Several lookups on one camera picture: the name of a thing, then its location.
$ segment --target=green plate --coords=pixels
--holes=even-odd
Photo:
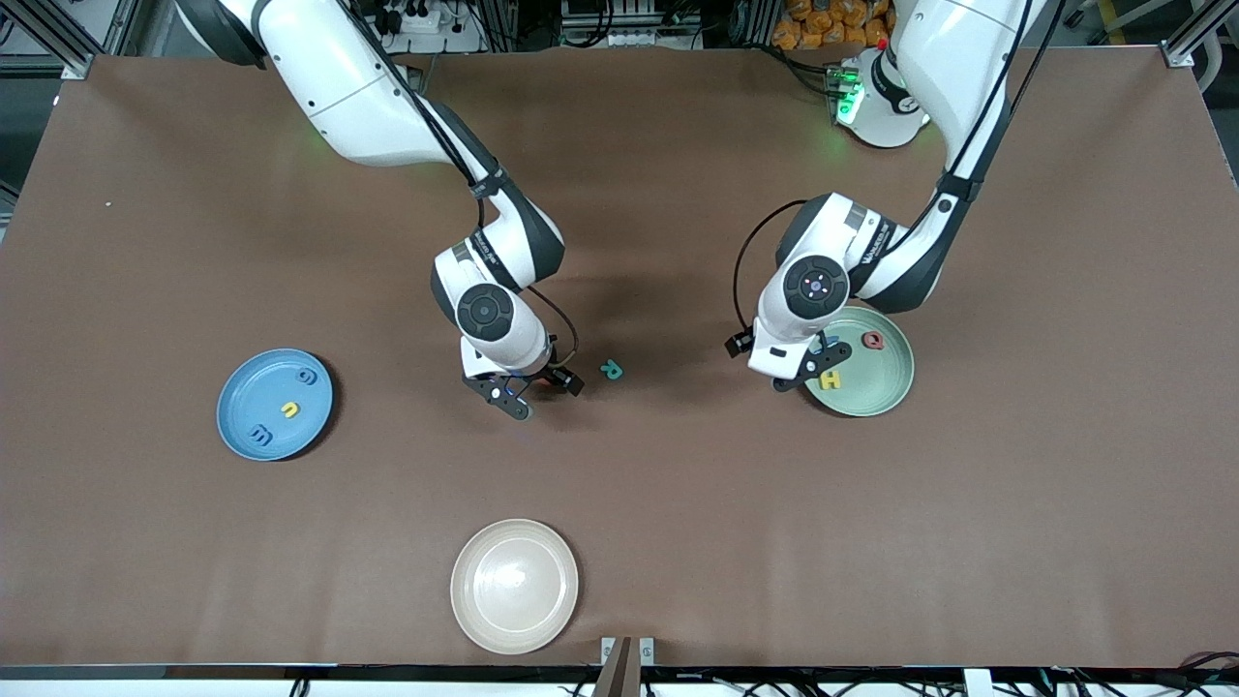
[[[860,337],[867,331],[882,334],[881,350],[865,347]],[[852,355],[834,371],[839,387],[823,390],[818,379],[805,384],[818,402],[849,417],[876,417],[907,397],[916,368],[912,345],[886,314],[847,305],[826,324],[824,333],[850,343]]]

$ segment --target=cable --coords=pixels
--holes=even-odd
[[[430,134],[435,136],[435,142],[442,147],[447,158],[456,166],[461,175],[465,176],[466,183],[468,183],[470,187],[477,184],[477,180],[473,178],[473,172],[471,172],[468,166],[465,163],[465,158],[461,156],[460,150],[456,149],[456,145],[452,144],[451,139],[447,137],[447,134],[444,132],[444,126],[440,125],[439,119],[430,113],[430,106],[427,106],[422,98],[414,92],[411,87],[409,87],[409,80],[404,78],[404,73],[396,69],[395,63],[392,62],[392,57],[387,54],[387,51],[383,50],[383,45],[379,42],[378,37],[374,36],[373,31],[370,31],[370,25],[366,24],[362,17],[351,12],[347,6],[341,5],[339,9],[344,12],[344,16],[353,22],[353,27],[362,33],[366,41],[370,45],[370,50],[378,54],[379,59],[383,61],[388,71],[390,71],[395,77],[396,82],[404,87],[405,92],[409,94],[409,102],[413,103],[414,109],[418,110],[421,119],[426,121],[426,128],[430,129]],[[481,219],[481,210],[478,210],[478,219]]]
[[[491,27],[487,26],[487,24],[483,22],[482,19],[477,16],[477,11],[473,9],[473,4],[472,2],[466,1],[465,6],[468,7],[468,12],[471,15],[473,15],[473,24],[477,25],[477,32],[479,35],[486,35],[486,41],[488,43],[487,47],[486,47],[487,52],[489,52],[489,53],[497,53],[497,51],[494,50],[494,47],[496,46],[502,46],[503,43],[501,41],[497,41],[494,38],[494,32],[491,31]],[[498,30],[498,35],[499,35],[501,38],[507,38],[512,43],[517,42],[515,37],[512,37],[512,36],[508,36],[508,35],[503,33],[503,30]]]
[[[1011,100],[1011,115],[1015,115],[1016,109],[1020,108],[1020,100],[1023,99],[1023,92],[1028,89],[1028,82],[1032,80],[1032,73],[1037,72],[1037,66],[1041,64],[1041,57],[1046,54],[1046,48],[1049,47],[1049,37],[1054,35],[1054,28],[1058,26],[1058,19],[1063,16],[1063,10],[1067,7],[1067,0],[1058,0],[1058,7],[1054,9],[1054,16],[1049,20],[1049,27],[1046,30],[1044,38],[1041,40],[1041,46],[1037,47],[1037,54],[1032,58],[1032,64],[1028,66],[1028,72],[1023,73],[1023,82],[1020,83],[1020,89],[1015,93],[1015,99]]]
[[[591,48],[602,42],[603,38],[606,38],[607,33],[611,32],[611,25],[612,22],[615,22],[616,19],[616,7],[613,0],[605,0],[605,1],[606,5],[603,5],[602,9],[598,10],[598,26],[597,28],[593,30],[593,36],[585,40],[584,43],[572,43],[571,41],[565,38],[564,40],[565,46],[571,46],[572,48]],[[603,28],[602,26],[603,20],[606,20],[607,25],[606,28]]]
[[[766,43],[745,43],[741,48],[757,48],[762,53],[766,53],[771,58],[774,58],[789,68],[795,68],[807,73],[826,74],[826,68],[821,66],[810,66],[809,63],[802,63],[800,61],[789,58],[782,48],[776,46],[767,46]]]
[[[973,124],[973,130],[970,130],[968,132],[968,137],[964,139],[964,146],[959,149],[959,154],[955,155],[955,161],[947,168],[947,171],[952,175],[954,175],[959,168],[959,163],[964,160],[964,154],[968,152],[968,147],[973,144],[973,139],[976,137],[978,132],[980,132],[981,123],[985,121],[985,114],[990,111],[990,105],[994,104],[994,99],[999,95],[999,92],[1004,92],[1006,89],[1006,76],[1011,71],[1011,63],[1015,61],[1015,51],[1020,47],[1020,38],[1023,36],[1023,28],[1028,26],[1030,14],[1032,14],[1032,0],[1027,0],[1023,4],[1023,12],[1020,15],[1020,25],[1015,30],[1015,38],[1011,41],[1011,48],[1006,53],[1006,59],[1002,61],[1002,69],[999,71],[999,78],[994,80],[994,87],[990,89],[990,95],[985,99],[985,105],[981,106],[981,110],[976,114],[976,123]]]
[[[561,369],[561,368],[566,366],[569,361],[572,360],[572,357],[576,357],[577,348],[581,347],[581,337],[580,337],[580,334],[576,333],[576,324],[572,323],[572,319],[570,319],[567,317],[567,313],[564,310],[559,308],[559,305],[556,305],[555,302],[551,302],[550,297],[546,297],[545,295],[543,295],[541,290],[538,290],[534,286],[534,284],[530,282],[525,287],[528,287],[530,292],[533,292],[543,302],[545,302],[548,307],[550,307],[551,310],[555,310],[555,313],[559,314],[560,318],[564,319],[564,323],[567,324],[567,331],[570,331],[572,333],[572,350],[567,353],[567,357],[564,357],[564,360],[554,363],[554,364],[548,364],[553,369]]]
[[[782,695],[783,697],[792,697],[790,695],[787,693],[786,690],[783,690],[782,687],[779,687],[777,683],[773,682],[757,682],[752,687],[746,690],[745,693],[741,695],[740,697],[756,697],[757,691],[761,690],[762,687],[773,687],[774,691]]]
[[[1196,659],[1192,662],[1183,664],[1183,665],[1178,666],[1178,670],[1184,671],[1184,670],[1191,670],[1191,669],[1198,669],[1198,667],[1203,666],[1204,664],[1212,664],[1213,661],[1217,661],[1219,659],[1239,659],[1239,652],[1235,652],[1235,651],[1214,651],[1212,654],[1206,654],[1204,656],[1201,656],[1199,659]]]
[[[762,218],[762,222],[757,223],[757,227],[753,228],[753,232],[750,232],[748,236],[745,238],[745,243],[740,245],[740,254],[736,254],[736,270],[731,274],[731,302],[736,306],[736,318],[740,319],[740,328],[742,331],[748,331],[750,328],[752,328],[752,326],[750,326],[748,322],[745,321],[743,312],[740,311],[740,262],[743,261],[745,259],[745,251],[748,249],[748,243],[752,241],[755,236],[757,236],[757,233],[761,232],[763,227],[766,227],[766,223],[774,219],[774,215],[782,213],[783,210],[790,208],[792,206],[804,206],[805,203],[808,203],[805,198],[798,198],[795,201],[783,203],[778,208],[774,208],[774,212]],[[840,697],[844,692],[847,692],[852,687],[855,687],[855,685],[850,685],[843,688],[839,692],[839,695],[835,695],[835,697]]]
[[[4,38],[0,38],[0,46],[4,46],[12,36],[12,27],[17,26],[17,22],[12,21],[4,14],[0,14],[0,31],[4,31]]]

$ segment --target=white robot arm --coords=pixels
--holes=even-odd
[[[177,0],[221,58],[263,67],[264,54],[306,118],[342,156],[372,166],[450,162],[478,201],[478,227],[440,253],[431,291],[461,329],[463,381],[517,420],[520,391],[545,380],[572,395],[554,337],[518,292],[559,269],[564,239],[498,160],[447,106],[413,92],[357,12],[339,0]],[[482,224],[482,201],[498,218]]]
[[[854,89],[906,90],[911,105],[919,104],[938,124],[947,167],[912,227],[840,193],[819,196],[800,208],[779,241],[778,270],[762,290],[752,328],[727,342],[732,357],[751,352],[748,366],[773,378],[779,391],[846,360],[846,344],[821,352],[815,345],[825,340],[823,328],[847,297],[890,313],[919,306],[933,291],[1006,129],[1009,54],[1044,5],[1044,0],[895,1],[901,24],[890,47],[867,63],[870,68],[852,73],[859,78]],[[903,123],[908,118],[891,109],[857,118],[865,115]]]

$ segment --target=beige plate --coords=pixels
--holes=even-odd
[[[452,569],[452,613],[475,644],[528,654],[549,644],[576,609],[576,560],[554,530],[507,520],[482,529]]]

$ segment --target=brown table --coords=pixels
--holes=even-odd
[[[460,384],[427,287],[475,214],[453,170],[339,158],[269,72],[100,58],[0,246],[0,661],[581,662],[632,634],[667,664],[1167,665],[1239,643],[1239,197],[1189,72],[1046,57],[942,284],[897,317],[917,383],[875,420],[727,360],[731,265],[795,197],[911,220],[935,131],[866,149],[740,52],[444,58],[431,95],[564,229],[543,288],[587,391],[522,425]],[[213,410],[276,345],[330,360],[343,405],[316,451],[254,464]],[[584,588],[507,659],[458,630],[447,579],[515,516],[564,534]]]

